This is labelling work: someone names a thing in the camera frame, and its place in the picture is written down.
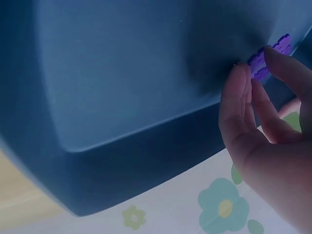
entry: teal flower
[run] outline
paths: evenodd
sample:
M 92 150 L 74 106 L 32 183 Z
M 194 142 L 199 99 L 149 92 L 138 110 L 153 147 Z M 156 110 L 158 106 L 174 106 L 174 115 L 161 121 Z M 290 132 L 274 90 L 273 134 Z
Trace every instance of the teal flower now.
M 138 230 L 145 223 L 145 212 L 137 210 L 135 206 L 130 206 L 127 210 L 124 210 L 122 216 L 124 218 L 124 225 L 132 228 L 132 230 Z
M 208 234 L 225 231 L 237 232 L 247 222 L 249 205 L 239 196 L 235 185 L 225 178 L 218 178 L 198 196 L 203 209 L 199 224 Z

